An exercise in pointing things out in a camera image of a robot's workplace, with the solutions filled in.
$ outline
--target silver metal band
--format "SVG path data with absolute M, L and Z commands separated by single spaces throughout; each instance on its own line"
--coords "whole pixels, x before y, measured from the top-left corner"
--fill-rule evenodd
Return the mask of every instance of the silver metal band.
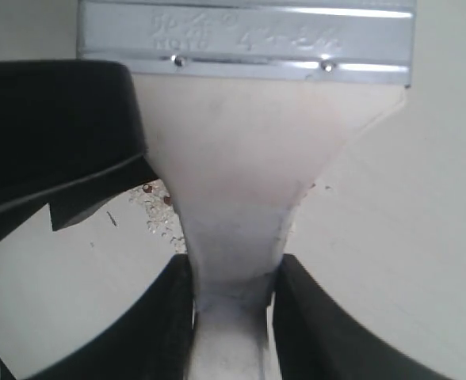
M 78 56 L 136 73 L 409 85 L 414 1 L 344 3 L 84 0 Z

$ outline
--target white wall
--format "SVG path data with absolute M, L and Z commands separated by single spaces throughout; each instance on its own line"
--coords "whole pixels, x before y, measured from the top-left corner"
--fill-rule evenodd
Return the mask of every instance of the white wall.
M 72 57 L 74 18 L 67 0 L 0 0 L 0 59 Z M 316 183 L 287 250 L 373 332 L 466 380 L 466 0 L 420 0 L 407 108 Z M 142 294 L 172 254 L 144 212 L 124 195 L 53 234 L 44 209 L 0 244 L 0 353 L 15 375 Z

